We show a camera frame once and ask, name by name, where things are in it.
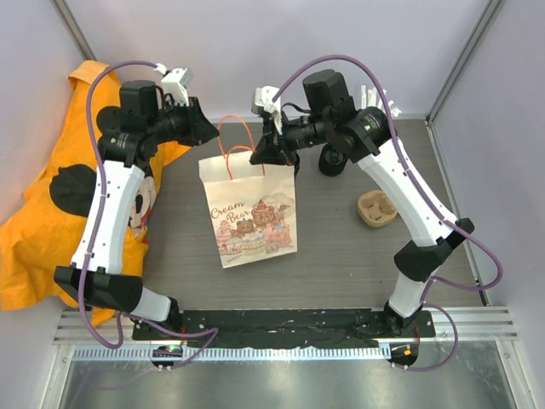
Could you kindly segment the white paper takeout bag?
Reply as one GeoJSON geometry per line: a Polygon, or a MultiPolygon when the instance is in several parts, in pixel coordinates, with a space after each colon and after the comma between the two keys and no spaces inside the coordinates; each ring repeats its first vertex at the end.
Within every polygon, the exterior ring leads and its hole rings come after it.
{"type": "Polygon", "coordinates": [[[255,142],[249,126],[236,115],[220,119],[242,123],[247,145],[228,147],[218,137],[221,154],[198,162],[209,219],[223,268],[233,268],[297,252],[295,168],[252,165],[255,142]]]}

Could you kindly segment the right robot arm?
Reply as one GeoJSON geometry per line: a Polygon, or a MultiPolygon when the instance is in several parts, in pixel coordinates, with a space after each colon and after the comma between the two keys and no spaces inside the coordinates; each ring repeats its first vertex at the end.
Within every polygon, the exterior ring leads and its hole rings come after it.
{"type": "Polygon", "coordinates": [[[358,109],[341,73],[327,69],[304,78],[309,105],[297,120],[282,112],[278,89],[255,90],[252,112],[263,120],[262,138],[250,163],[299,164],[298,151],[321,145],[338,159],[320,155],[323,173],[340,173],[347,161],[355,163],[386,194],[409,229],[410,241],[395,255],[399,276],[384,306],[389,333],[402,337],[416,324],[430,279],[467,235],[474,231],[468,218],[458,218],[441,202],[409,162],[408,155],[378,107],[358,109]]]}

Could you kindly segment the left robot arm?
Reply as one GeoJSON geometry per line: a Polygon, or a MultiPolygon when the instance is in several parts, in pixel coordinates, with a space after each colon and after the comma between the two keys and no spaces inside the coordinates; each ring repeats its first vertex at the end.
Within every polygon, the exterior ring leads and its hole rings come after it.
{"type": "Polygon", "coordinates": [[[71,263],[58,267],[54,282],[84,307],[108,308],[152,322],[164,340],[181,329],[177,301],[148,290],[123,272],[123,242],[137,192],[160,145],[195,147],[214,140],[218,129],[204,116],[183,79],[165,76],[123,83],[118,106],[96,116],[101,137],[95,192],[71,263]]]}

